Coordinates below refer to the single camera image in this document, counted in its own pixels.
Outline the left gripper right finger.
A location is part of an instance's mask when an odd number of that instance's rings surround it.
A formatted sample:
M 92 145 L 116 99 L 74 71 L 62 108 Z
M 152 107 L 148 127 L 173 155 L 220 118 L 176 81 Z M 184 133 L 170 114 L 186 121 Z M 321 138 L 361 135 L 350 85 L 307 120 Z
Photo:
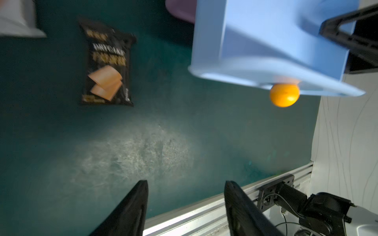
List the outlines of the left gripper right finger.
M 232 236 L 282 235 L 236 182 L 225 182 L 224 200 Z

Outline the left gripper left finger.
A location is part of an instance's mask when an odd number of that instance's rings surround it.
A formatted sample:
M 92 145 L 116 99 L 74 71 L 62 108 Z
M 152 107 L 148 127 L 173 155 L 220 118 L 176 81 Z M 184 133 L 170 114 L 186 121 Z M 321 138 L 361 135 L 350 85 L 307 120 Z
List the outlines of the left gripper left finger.
M 148 182 L 140 180 L 91 236 L 142 236 L 148 204 Z

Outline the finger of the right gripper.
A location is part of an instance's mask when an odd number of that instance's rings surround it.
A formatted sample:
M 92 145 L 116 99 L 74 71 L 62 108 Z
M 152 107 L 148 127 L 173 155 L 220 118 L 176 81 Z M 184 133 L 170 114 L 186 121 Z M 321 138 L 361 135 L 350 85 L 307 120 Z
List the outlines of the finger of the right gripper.
M 349 50 L 345 74 L 378 71 L 378 5 L 325 20 L 320 35 Z

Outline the blue drawer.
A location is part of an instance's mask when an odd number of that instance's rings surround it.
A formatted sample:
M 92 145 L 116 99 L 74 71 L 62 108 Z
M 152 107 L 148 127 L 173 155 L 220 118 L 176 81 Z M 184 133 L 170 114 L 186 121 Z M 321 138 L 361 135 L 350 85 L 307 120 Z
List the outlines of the blue drawer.
M 343 82 L 348 49 L 320 35 L 322 23 L 359 1 L 198 1 L 192 75 L 270 90 L 295 84 L 302 95 L 361 96 Z

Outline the black drycake packet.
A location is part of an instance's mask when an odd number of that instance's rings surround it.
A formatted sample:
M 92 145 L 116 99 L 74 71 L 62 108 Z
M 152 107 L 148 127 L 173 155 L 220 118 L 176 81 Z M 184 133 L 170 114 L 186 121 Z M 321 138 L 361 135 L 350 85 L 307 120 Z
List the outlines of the black drycake packet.
M 81 103 L 133 106 L 130 89 L 131 48 L 135 35 L 102 22 L 78 20 L 88 43 L 88 63 Z

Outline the purple bottom drawer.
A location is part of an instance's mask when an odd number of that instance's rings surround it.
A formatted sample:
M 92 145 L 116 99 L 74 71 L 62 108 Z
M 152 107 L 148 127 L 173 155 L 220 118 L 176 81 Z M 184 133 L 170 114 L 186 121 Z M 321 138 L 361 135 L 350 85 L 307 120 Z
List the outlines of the purple bottom drawer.
M 167 11 L 177 19 L 195 23 L 197 0 L 166 0 Z

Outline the white cookie packet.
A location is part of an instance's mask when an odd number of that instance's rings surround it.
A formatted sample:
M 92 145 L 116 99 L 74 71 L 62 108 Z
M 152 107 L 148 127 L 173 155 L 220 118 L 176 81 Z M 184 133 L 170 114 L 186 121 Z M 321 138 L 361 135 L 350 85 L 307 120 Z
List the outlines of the white cookie packet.
M 36 22 L 35 1 L 1 1 L 1 37 L 45 38 Z

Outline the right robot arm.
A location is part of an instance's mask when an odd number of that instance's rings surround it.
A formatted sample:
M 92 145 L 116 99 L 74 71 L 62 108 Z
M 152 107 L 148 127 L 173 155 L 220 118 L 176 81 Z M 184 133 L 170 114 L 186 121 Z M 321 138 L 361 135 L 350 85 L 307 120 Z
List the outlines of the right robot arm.
M 378 233 L 378 7 L 327 20 L 322 33 L 351 48 L 345 81 L 358 98 L 321 99 L 311 196 L 294 207 L 303 227 L 326 236 Z

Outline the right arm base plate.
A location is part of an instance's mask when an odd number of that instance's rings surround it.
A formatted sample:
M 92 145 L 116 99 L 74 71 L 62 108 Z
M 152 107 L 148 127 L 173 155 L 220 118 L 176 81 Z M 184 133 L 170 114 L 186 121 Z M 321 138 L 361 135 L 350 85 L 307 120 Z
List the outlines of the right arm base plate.
M 284 184 L 293 186 L 294 184 L 294 175 L 288 174 L 286 176 L 280 177 L 274 181 L 270 181 L 263 186 L 261 186 L 258 190 L 258 201 L 257 207 L 262 211 L 266 211 L 270 209 L 272 206 L 275 205 L 274 199 L 277 197 L 279 188 Z

